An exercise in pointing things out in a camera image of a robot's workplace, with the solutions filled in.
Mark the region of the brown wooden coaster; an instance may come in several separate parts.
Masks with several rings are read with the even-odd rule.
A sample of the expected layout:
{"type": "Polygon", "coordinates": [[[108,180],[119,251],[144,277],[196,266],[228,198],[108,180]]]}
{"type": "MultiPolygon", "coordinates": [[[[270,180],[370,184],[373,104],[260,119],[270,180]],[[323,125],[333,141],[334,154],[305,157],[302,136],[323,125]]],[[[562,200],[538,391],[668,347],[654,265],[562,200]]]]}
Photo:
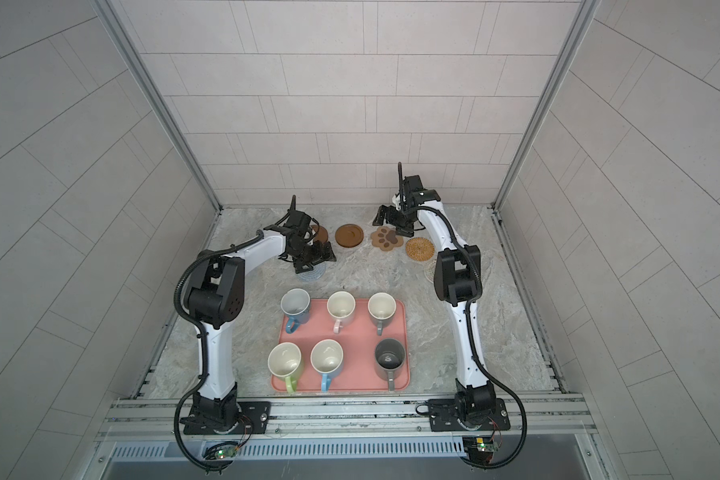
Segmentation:
{"type": "Polygon", "coordinates": [[[329,234],[325,227],[314,224],[312,226],[312,230],[314,233],[312,241],[314,243],[319,242],[321,244],[326,244],[329,241],[329,234]]]}
{"type": "Polygon", "coordinates": [[[344,248],[354,248],[365,238],[363,229],[356,224],[344,224],[335,232],[336,243],[344,248]]]}

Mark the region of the cork paw print coaster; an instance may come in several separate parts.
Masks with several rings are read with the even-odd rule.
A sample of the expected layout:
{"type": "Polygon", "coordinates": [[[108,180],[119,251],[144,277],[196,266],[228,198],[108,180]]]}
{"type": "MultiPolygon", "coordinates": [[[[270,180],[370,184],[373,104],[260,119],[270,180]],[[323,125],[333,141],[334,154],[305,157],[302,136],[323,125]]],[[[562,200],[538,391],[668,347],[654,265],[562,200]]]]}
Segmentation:
{"type": "Polygon", "coordinates": [[[404,239],[398,236],[394,229],[387,228],[386,226],[379,226],[370,234],[370,240],[373,247],[384,252],[392,251],[395,248],[403,246],[405,243],[404,239]]]}

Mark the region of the rattan woven round coaster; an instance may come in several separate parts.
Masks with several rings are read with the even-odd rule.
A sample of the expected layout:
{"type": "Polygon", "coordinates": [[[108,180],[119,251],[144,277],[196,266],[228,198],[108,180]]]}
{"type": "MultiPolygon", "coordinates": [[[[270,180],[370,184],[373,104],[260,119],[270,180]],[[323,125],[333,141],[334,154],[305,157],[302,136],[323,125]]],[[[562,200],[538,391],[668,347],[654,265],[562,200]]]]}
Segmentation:
{"type": "Polygon", "coordinates": [[[411,238],[405,244],[405,252],[412,260],[426,262],[435,255],[435,248],[426,238],[411,238]]]}

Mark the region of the grey woven round coaster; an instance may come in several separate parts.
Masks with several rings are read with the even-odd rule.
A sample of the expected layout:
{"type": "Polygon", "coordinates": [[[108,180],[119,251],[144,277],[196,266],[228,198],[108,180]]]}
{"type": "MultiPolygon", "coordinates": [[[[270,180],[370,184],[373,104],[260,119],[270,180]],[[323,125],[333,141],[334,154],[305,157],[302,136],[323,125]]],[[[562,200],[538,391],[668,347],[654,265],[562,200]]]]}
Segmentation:
{"type": "Polygon", "coordinates": [[[304,282],[314,282],[319,280],[326,272],[326,264],[321,263],[314,265],[311,270],[297,274],[297,277],[304,282]]]}

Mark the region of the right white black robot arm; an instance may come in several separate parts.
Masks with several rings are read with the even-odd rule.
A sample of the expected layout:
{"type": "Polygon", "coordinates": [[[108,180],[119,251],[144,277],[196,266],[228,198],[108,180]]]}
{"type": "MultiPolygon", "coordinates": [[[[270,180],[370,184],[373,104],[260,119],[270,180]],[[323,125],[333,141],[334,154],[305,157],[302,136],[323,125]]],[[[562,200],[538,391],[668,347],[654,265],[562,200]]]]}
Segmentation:
{"type": "Polygon", "coordinates": [[[456,392],[454,398],[426,403],[433,420],[455,419],[464,430],[489,428],[491,435],[468,439],[463,462],[481,470],[508,466],[522,451],[528,430],[525,407],[520,397],[493,376],[484,365],[477,325],[477,301],[483,294],[481,252],[456,232],[448,219],[437,191],[423,186],[418,175],[405,176],[397,167],[398,193],[391,205],[379,207],[373,224],[389,225],[397,234],[413,237],[414,224],[420,223],[434,245],[436,259],[433,286],[437,298],[448,305],[452,318],[457,354],[456,392]],[[508,393],[520,411],[521,431],[513,451],[500,460],[494,459],[499,446],[495,435],[510,428],[504,401],[496,388],[508,393]]]}

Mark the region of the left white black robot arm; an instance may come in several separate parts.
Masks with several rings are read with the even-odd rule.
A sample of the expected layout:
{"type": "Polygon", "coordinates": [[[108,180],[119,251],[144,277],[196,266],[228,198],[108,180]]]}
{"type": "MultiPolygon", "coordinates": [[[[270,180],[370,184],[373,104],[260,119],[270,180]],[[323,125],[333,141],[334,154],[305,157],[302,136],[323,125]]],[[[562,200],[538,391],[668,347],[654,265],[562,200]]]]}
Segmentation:
{"type": "Polygon", "coordinates": [[[246,275],[271,258],[289,262],[297,274],[311,272],[336,256],[328,241],[316,239],[319,222],[292,199],[286,214],[256,236],[221,250],[204,250],[181,275],[173,303],[197,330],[200,373],[188,396],[189,414],[175,414],[186,434],[226,434],[242,422],[232,371],[231,323],[242,312],[246,275]]]}

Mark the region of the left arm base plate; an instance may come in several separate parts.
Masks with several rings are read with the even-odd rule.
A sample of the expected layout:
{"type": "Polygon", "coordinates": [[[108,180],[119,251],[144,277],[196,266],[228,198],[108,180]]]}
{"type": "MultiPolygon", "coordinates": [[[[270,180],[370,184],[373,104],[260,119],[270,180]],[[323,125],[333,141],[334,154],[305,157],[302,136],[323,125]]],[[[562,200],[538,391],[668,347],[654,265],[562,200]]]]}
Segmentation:
{"type": "Polygon", "coordinates": [[[266,401],[244,401],[234,407],[228,404],[222,413],[213,412],[213,407],[204,412],[192,406],[179,422],[187,435],[264,434],[270,410],[271,403],[266,401]]]}

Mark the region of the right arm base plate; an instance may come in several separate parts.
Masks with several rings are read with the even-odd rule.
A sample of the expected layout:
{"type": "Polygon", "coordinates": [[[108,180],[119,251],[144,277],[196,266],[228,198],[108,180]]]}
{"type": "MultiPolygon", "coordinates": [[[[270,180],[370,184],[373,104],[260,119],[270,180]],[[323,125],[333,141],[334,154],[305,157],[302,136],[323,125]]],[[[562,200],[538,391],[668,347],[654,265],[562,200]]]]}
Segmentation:
{"type": "Polygon", "coordinates": [[[511,429],[503,399],[493,407],[462,407],[453,398],[426,402],[427,418],[433,432],[507,431],[511,429]]]}

